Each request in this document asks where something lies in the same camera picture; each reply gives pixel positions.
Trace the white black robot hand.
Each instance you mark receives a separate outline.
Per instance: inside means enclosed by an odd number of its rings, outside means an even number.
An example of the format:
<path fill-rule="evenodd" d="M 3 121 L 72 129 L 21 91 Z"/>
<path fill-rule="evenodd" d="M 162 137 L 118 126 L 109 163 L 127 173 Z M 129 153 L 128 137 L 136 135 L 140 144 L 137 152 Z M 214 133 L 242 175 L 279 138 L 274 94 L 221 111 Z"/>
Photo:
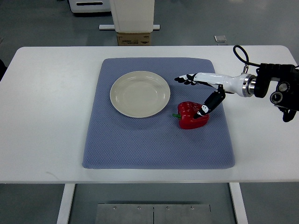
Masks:
<path fill-rule="evenodd" d="M 201 108 L 193 116 L 194 119 L 203 117 L 212 112 L 226 97 L 226 94 L 238 94 L 241 97 L 251 97 L 254 94 L 253 81 L 256 77 L 248 73 L 242 73 L 237 77 L 220 75 L 215 73 L 195 73 L 179 76 L 175 81 L 191 84 L 204 84 L 215 88 L 215 91 L 205 100 Z"/>

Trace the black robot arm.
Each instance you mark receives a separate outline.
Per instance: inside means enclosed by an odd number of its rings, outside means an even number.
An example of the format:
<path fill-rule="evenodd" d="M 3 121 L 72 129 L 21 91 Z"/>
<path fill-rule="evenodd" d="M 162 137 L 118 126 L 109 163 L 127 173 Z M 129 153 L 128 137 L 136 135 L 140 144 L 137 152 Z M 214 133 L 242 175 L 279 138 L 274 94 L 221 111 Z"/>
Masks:
<path fill-rule="evenodd" d="M 240 45 L 235 45 L 233 52 L 244 63 L 244 96 L 264 98 L 270 83 L 276 82 L 277 86 L 270 95 L 270 102 L 283 113 L 284 122 L 293 120 L 299 110 L 299 67 L 292 64 L 252 63 Z"/>

